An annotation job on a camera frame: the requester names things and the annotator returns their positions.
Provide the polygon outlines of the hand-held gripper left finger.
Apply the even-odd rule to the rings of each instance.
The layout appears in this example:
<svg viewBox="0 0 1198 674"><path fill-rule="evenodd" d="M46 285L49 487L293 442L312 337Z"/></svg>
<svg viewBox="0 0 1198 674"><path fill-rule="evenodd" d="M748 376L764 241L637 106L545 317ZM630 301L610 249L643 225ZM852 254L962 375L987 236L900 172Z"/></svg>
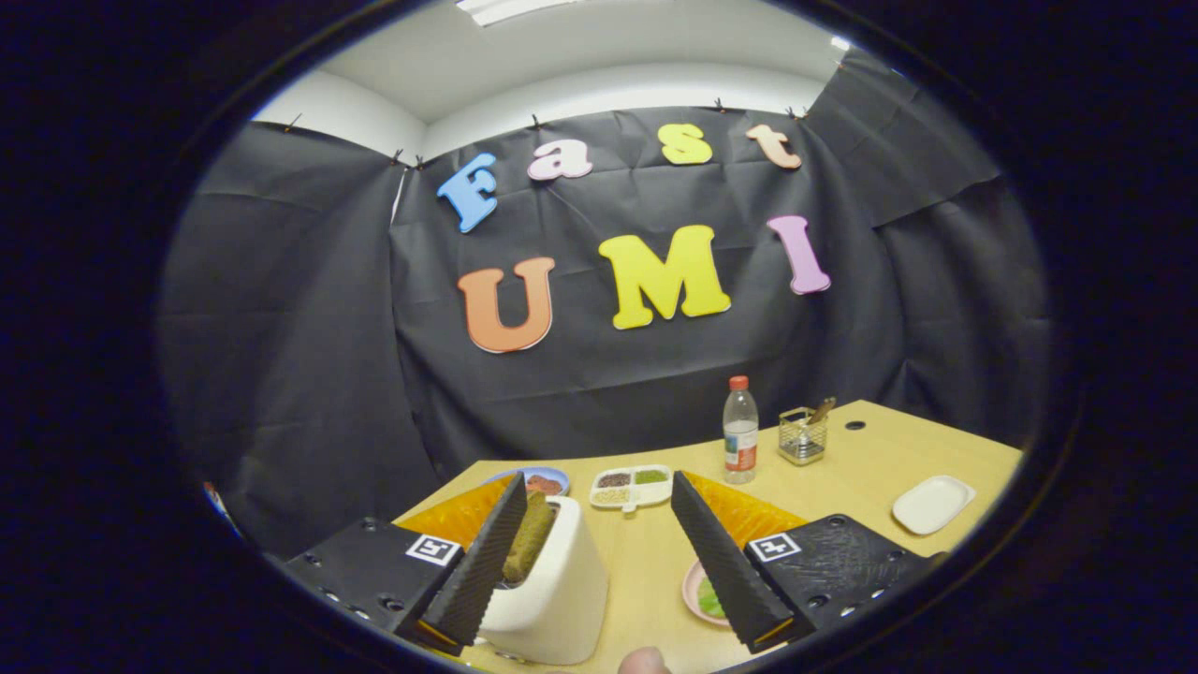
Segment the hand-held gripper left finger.
<svg viewBox="0 0 1198 674"><path fill-rule="evenodd" d="M398 523L357 520L282 570L353 623L458 655L474 643L526 511L518 470Z"/></svg>

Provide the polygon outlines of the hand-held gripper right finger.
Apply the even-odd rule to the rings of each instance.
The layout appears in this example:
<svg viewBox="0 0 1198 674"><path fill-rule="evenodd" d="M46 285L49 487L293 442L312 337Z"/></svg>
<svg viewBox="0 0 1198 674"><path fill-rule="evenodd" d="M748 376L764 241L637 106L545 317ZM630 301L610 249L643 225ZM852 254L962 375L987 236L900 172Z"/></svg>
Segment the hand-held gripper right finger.
<svg viewBox="0 0 1198 674"><path fill-rule="evenodd" d="M872 613L940 563L842 514L803 520L692 470L671 509L749 652Z"/></svg>

